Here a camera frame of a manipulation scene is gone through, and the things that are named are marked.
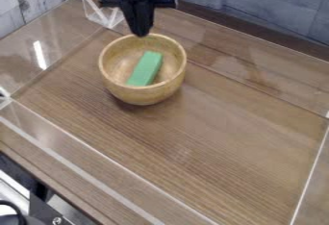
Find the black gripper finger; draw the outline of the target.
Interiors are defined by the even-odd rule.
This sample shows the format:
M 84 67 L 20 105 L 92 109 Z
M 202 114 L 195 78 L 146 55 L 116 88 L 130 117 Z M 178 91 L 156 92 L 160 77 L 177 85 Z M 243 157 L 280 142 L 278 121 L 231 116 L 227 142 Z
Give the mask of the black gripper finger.
M 140 28 L 139 28 L 139 20 L 138 20 L 138 15 L 136 15 L 135 3 L 128 0 L 120 0 L 120 9 L 122 9 L 131 33 L 139 37 L 142 34 L 140 34 Z
M 152 27 L 152 20 L 154 20 L 154 5 L 152 5 L 152 2 L 148 0 L 144 0 L 140 2 L 140 15 L 142 15 L 140 36 L 144 37 L 148 34 L 148 31 Z

